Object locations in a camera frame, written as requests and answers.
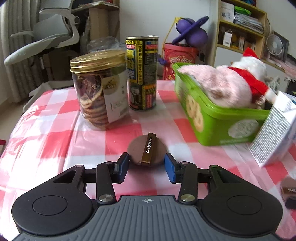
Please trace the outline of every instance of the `wooden cabinet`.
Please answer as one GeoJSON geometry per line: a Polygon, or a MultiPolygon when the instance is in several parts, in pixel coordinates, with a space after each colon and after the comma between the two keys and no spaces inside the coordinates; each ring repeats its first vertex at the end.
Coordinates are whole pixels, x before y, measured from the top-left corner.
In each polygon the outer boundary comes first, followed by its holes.
{"type": "MultiPolygon", "coordinates": [[[[247,4],[241,0],[222,0],[222,1],[249,10],[251,12],[251,17],[257,18],[265,27],[265,23],[267,19],[266,12],[250,4],[247,4]]],[[[216,52],[218,51],[218,48],[226,49],[229,52],[229,55],[231,55],[230,51],[237,52],[237,53],[243,52],[235,48],[223,46],[222,43],[218,41],[218,39],[220,39],[218,38],[218,36],[219,36],[219,30],[221,29],[221,27],[224,27],[225,29],[232,29],[234,31],[238,31],[239,33],[242,33],[242,35],[245,35],[246,39],[249,39],[251,42],[255,43],[254,51],[257,54],[257,56],[261,58],[263,54],[265,36],[261,33],[253,31],[249,28],[243,27],[236,23],[231,23],[231,22],[221,20],[220,5],[222,1],[210,0],[210,16],[209,16],[210,23],[209,24],[211,27],[209,28],[209,33],[208,33],[209,40],[208,40],[208,47],[207,47],[207,53],[206,53],[206,64],[214,66],[214,63],[216,61],[216,52]]]]}

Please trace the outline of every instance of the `ridged gray surface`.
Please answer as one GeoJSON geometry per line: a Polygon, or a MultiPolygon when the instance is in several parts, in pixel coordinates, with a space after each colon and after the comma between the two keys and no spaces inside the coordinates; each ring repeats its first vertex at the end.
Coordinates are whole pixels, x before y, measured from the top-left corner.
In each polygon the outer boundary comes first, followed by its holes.
{"type": "Polygon", "coordinates": [[[58,237],[20,234],[14,241],[278,241],[272,234],[259,238],[227,236],[210,227],[193,206],[172,196],[123,196],[102,206],[79,230],[58,237]]]}

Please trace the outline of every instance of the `chair armrest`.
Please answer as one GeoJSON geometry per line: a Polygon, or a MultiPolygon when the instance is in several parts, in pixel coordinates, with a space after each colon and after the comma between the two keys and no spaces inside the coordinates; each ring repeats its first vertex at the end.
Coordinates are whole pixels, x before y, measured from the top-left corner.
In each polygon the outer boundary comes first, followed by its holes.
{"type": "Polygon", "coordinates": [[[61,15],[69,20],[69,23],[72,28],[73,35],[70,39],[65,40],[61,42],[58,46],[55,48],[61,48],[69,45],[73,45],[79,42],[79,33],[76,28],[76,24],[79,23],[79,17],[74,16],[71,13],[71,9],[69,8],[62,8],[62,7],[56,7],[56,8],[43,8],[39,11],[40,14],[58,14],[61,15]]]}
{"type": "Polygon", "coordinates": [[[14,34],[10,35],[10,37],[24,36],[24,35],[30,35],[30,36],[34,37],[32,30],[24,30],[24,31],[21,31],[18,33],[14,33],[14,34]]]}
{"type": "Polygon", "coordinates": [[[63,7],[55,7],[55,8],[43,8],[39,11],[40,14],[58,14],[61,15],[67,19],[69,19],[70,24],[78,24],[79,23],[79,17],[74,16],[71,13],[71,9],[69,8],[63,8],[63,7]]]}

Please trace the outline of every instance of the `plastic bag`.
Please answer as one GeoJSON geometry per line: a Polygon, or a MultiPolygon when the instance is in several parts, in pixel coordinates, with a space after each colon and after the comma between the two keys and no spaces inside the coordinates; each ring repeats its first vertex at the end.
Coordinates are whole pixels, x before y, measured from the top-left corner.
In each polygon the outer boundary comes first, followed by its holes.
{"type": "Polygon", "coordinates": [[[87,44],[87,52],[95,52],[105,49],[119,49],[119,42],[112,36],[95,39],[87,44]]]}

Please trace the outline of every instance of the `purple toy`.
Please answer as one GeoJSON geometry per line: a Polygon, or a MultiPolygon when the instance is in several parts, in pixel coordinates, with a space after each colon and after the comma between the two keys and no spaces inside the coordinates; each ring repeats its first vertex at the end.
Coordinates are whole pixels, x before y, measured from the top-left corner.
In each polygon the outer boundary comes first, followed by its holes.
{"type": "Polygon", "coordinates": [[[0,234],[0,241],[7,241],[7,239],[0,234]]]}
{"type": "Polygon", "coordinates": [[[176,23],[176,29],[180,33],[180,36],[172,41],[172,44],[177,44],[183,39],[187,44],[192,47],[200,48],[207,43],[207,33],[204,29],[200,28],[209,17],[205,16],[196,22],[191,18],[182,18],[176,23]]]}

